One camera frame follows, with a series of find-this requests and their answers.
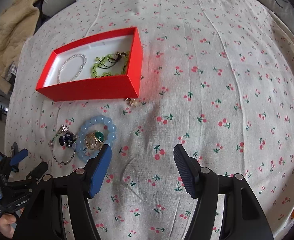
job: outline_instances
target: tan fleece fabric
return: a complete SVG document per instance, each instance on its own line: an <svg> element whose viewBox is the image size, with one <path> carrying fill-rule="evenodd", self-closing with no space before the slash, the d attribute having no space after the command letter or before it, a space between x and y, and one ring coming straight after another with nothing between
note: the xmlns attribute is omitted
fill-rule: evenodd
<svg viewBox="0 0 294 240"><path fill-rule="evenodd" d="M18 66L26 39L34 34L39 9L37 0L14 0L0 15L0 90L8 93L10 84L4 79L12 62Z"/></svg>

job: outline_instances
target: green bead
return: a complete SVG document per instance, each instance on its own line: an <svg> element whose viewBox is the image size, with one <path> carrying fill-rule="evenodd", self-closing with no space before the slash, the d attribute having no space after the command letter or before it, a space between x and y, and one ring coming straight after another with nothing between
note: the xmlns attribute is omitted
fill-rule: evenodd
<svg viewBox="0 0 294 240"><path fill-rule="evenodd" d="M98 140L100 140L101 142L103 142L103 141L105 140L104 135L103 135L102 132L96 131L96 132L94 133L94 135L95 135L95 137L96 137Z"/></svg>

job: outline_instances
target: metal screw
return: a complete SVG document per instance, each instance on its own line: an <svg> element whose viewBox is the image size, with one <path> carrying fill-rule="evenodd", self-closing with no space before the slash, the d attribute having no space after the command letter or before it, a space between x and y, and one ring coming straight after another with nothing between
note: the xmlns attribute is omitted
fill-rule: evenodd
<svg viewBox="0 0 294 240"><path fill-rule="evenodd" d="M49 179L51 179L51 176L49 174L47 174L47 175L43 176L42 179L44 181L48 181Z"/></svg>
<svg viewBox="0 0 294 240"><path fill-rule="evenodd" d="M243 179L243 175L237 173L237 174L235 175L235 178L236 178L236 179L239 179L239 180L242 180L242 179Z"/></svg>
<svg viewBox="0 0 294 240"><path fill-rule="evenodd" d="M208 173L209 173L209 168L207 168L207 167L202 167L202 168L200 169L200 171L201 171L202 173L208 174Z"/></svg>
<svg viewBox="0 0 294 240"><path fill-rule="evenodd" d="M76 173L79 174L79 175L83 174L84 172L85 172L85 170L83 168L79 168L79 169L76 170Z"/></svg>

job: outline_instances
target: bracelet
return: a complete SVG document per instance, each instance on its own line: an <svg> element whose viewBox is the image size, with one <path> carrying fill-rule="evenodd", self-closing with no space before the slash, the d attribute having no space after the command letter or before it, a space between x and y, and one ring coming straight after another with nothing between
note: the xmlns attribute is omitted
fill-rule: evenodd
<svg viewBox="0 0 294 240"><path fill-rule="evenodd" d="M102 132L94 130L93 132L88 132L89 127L95 124L103 123L107 126L108 135L107 140ZM77 143L75 146L75 152L78 157L87 162L91 158L95 158L100 149L104 144L108 144L112 147L113 141L116 139L117 127L112 123L111 118L105 117L104 115L94 116L87 120L85 124L80 127L80 131L77 133ZM86 155L86 150L93 150L93 153Z"/></svg>
<svg viewBox="0 0 294 240"><path fill-rule="evenodd" d="M122 68L121 75L125 75L126 67L127 67L127 64L128 64L129 51L121 52L121 53L117 52L115 54L115 56L116 56L116 58L113 58L113 54L108 54L108 55L106 55L106 56L104 56L102 58L96 57L97 63L95 63L93 65L91 76L95 77L95 78L112 76L111 72L103 72L102 76L98 76L97 68L109 69L109 68L113 67L122 58L124 58L125 63L124 63L124 66Z"/></svg>
<svg viewBox="0 0 294 240"><path fill-rule="evenodd" d="M59 143L60 143L61 146L65 145L66 147L71 148L74 145L74 143L76 142L75 135L69 131L68 126L66 126L65 124L62 127L60 127L60 129L58 130L56 135L49 141L48 145L51 148L52 157L54 158L56 163L58 163L59 165L62 165L62 164L67 165L67 164L69 164L71 162L71 160L75 156L75 152L74 152L73 155L71 156L71 158L69 159L69 161L67 161L67 162L64 162L64 161L59 162L59 161L57 161L56 156L53 153L53 143L54 143L55 139L58 137L58 135L60 135L63 132L65 132L66 134L63 135L63 136L60 136L60 138L59 138Z"/></svg>
<svg viewBox="0 0 294 240"><path fill-rule="evenodd" d="M58 76L57 76L57 82L58 82L58 84L61 84L61 83L62 83L62 81L60 80L60 74L61 74L61 72L63 71L63 69L64 69L66 63L69 62L70 60L72 60L72 59L75 58L75 57L82 57L82 59L83 59L83 63L82 63L82 65L80 66L80 69L79 69L78 73L77 73L72 79L70 79L69 82L70 82L70 81L74 81L74 80L80 75L81 71L82 71L83 68L84 68L84 65L85 65L86 62L87 62L87 57L86 57L84 54L81 54L81 53L79 53L79 54L75 54L75 55L72 55L72 56L71 56L70 58L68 58L68 59L62 64L62 66L59 68Z"/></svg>

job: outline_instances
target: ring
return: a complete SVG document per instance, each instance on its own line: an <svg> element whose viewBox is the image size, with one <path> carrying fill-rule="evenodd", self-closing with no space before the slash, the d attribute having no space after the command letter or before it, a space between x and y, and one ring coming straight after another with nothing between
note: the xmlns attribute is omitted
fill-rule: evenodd
<svg viewBox="0 0 294 240"><path fill-rule="evenodd" d="M91 150L100 150L104 145L105 138L102 132L97 130L93 131L92 133L88 133L85 136L85 144L86 147Z"/></svg>

